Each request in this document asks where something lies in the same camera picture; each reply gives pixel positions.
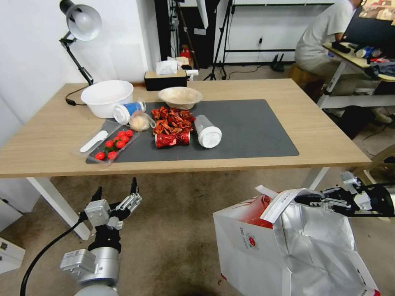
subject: lamp arm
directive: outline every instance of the lamp arm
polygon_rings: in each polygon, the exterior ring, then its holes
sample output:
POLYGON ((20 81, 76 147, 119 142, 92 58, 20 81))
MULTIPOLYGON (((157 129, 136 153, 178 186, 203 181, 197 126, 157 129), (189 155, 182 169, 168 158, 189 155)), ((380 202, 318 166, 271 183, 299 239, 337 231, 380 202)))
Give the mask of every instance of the lamp arm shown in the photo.
POLYGON ((77 65, 78 71, 81 73, 81 75, 85 78, 85 80, 88 82, 89 85, 93 84, 93 77, 91 76, 91 74, 89 74, 89 72, 80 65, 80 63, 77 61, 77 59, 75 58, 75 56, 73 55, 73 53, 70 50, 70 45, 73 44, 77 39, 68 39, 68 37, 71 35, 70 32, 67 32, 67 34, 61 38, 59 41, 60 43, 63 45, 63 47, 66 49, 67 53, 69 54, 69 56, 71 57, 71 59, 73 60, 73 62, 75 63, 75 65, 77 65))

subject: person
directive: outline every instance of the person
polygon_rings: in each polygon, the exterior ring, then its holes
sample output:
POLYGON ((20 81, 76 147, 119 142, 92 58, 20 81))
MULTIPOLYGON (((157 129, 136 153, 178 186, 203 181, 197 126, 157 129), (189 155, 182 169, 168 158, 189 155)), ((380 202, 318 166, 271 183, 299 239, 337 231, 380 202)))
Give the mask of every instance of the person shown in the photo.
MULTIPOLYGON (((333 77, 341 60, 328 56, 328 50, 323 44, 339 42, 342 39, 360 3, 361 0, 338 0, 315 18, 296 45, 295 62, 299 68, 324 77, 327 82, 333 77)), ((346 67, 332 93, 351 95, 355 89, 375 89, 378 84, 358 70, 346 67)), ((380 108, 373 108, 372 111, 378 121, 384 123, 392 121, 381 112, 380 108)))
POLYGON ((295 62, 308 72, 331 79, 340 64, 330 58, 324 43, 340 41, 361 0, 339 0, 316 17, 296 45, 295 62))

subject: floor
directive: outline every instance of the floor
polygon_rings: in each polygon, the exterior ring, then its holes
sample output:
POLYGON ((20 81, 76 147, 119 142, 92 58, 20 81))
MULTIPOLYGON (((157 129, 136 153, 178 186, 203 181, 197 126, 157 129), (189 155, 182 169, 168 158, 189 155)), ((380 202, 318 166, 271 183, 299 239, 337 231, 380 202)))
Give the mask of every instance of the floor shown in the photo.
MULTIPOLYGON (((253 71, 256 66, 228 66, 227 72, 253 71)), ((211 70, 200 71, 199 79, 211 70)), ((233 73, 231 79, 269 79, 286 77, 267 66, 253 73, 233 73)), ((394 143, 395 127, 381 131, 370 124, 355 143, 370 157, 394 143)), ((339 184, 339 173, 348 168, 331 169, 319 188, 339 184)), ((235 296, 238 292, 221 278, 212 213, 256 195, 254 187, 263 184, 279 191, 298 188, 308 169, 172 173, 137 175, 143 201, 124 223, 121 231, 120 295, 235 296)), ((393 178, 394 171, 374 172, 378 180, 393 178)), ((54 185, 76 210, 82 210, 96 188, 104 188, 110 203, 128 193, 133 176, 95 176, 52 178, 54 185)), ((395 220, 351 219, 359 253, 382 295, 395 295, 395 220)), ((26 249, 21 268, 0 275, 0 295, 17 295, 22 277, 34 256, 49 241, 67 229, 59 216, 40 199, 31 213, 25 214, 0 236, 26 249)), ((40 259, 28 285, 29 295, 70 296, 76 290, 74 279, 59 270, 65 252, 86 248, 89 242, 74 234, 55 244, 40 259)))

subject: crushed red can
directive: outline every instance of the crushed red can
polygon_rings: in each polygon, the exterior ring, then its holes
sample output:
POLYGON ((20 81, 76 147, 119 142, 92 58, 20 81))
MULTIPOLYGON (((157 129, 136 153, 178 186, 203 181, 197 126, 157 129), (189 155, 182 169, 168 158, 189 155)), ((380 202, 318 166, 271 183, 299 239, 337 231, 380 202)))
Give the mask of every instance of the crushed red can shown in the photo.
POLYGON ((174 145, 188 145, 191 135, 189 132, 181 134, 156 134, 155 145, 158 148, 174 145))
POLYGON ((176 135, 178 145, 189 145, 190 138, 191 138, 190 132, 183 132, 176 135))

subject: gray desk mat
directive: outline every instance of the gray desk mat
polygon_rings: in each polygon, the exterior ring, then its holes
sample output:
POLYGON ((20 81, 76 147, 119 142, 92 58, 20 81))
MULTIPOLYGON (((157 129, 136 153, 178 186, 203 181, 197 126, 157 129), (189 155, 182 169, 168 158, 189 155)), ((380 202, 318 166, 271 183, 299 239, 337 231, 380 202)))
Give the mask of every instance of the gray desk mat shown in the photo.
MULTIPOLYGON (((147 103, 147 113, 166 106, 147 103)), ((206 101, 196 104, 194 116, 204 114, 222 131, 218 146, 205 149, 198 142, 196 131, 191 132, 188 146, 158 149, 152 129, 125 149, 115 162, 149 162, 166 160, 211 160, 225 158, 296 156, 298 150, 265 100, 206 101)))

